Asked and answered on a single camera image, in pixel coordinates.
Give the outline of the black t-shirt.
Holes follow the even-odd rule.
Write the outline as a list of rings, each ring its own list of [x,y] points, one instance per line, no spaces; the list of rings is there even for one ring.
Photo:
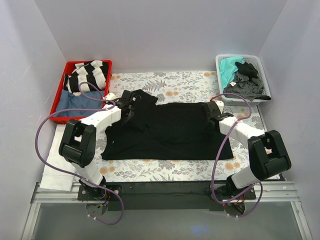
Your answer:
[[[202,102],[157,104],[158,98],[133,91],[132,116],[105,130],[103,160],[214,160],[225,138],[209,127]]]

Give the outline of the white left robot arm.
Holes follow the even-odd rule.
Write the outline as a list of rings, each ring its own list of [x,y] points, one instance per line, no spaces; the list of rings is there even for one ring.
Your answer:
[[[71,119],[65,125],[58,149],[61,155],[79,174],[82,183],[89,186],[89,194],[95,200],[106,196],[104,177],[93,162],[97,135],[117,122],[125,123],[133,115],[133,106],[141,97],[125,90],[120,98],[109,93],[105,105],[93,114],[80,120]]]

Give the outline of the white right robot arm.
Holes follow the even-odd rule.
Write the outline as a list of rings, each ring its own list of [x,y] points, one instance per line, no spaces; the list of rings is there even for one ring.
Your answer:
[[[254,128],[230,113],[222,113],[223,106],[221,101],[201,105],[210,131],[231,137],[248,150],[249,166],[229,176],[226,184],[218,188],[237,199],[246,187],[289,170],[292,163],[278,131]]]

